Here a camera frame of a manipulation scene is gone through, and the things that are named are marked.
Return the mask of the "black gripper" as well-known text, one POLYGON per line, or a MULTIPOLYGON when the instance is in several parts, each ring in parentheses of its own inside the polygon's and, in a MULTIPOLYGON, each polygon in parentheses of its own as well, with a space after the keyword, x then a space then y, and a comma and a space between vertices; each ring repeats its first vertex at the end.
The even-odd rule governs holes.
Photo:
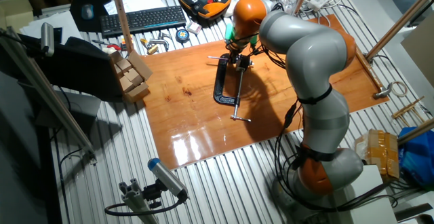
POLYGON ((229 51, 229 62, 234 64, 241 60, 240 53, 242 53, 242 51, 245 49, 245 46, 230 42, 226 45, 226 49, 229 51))

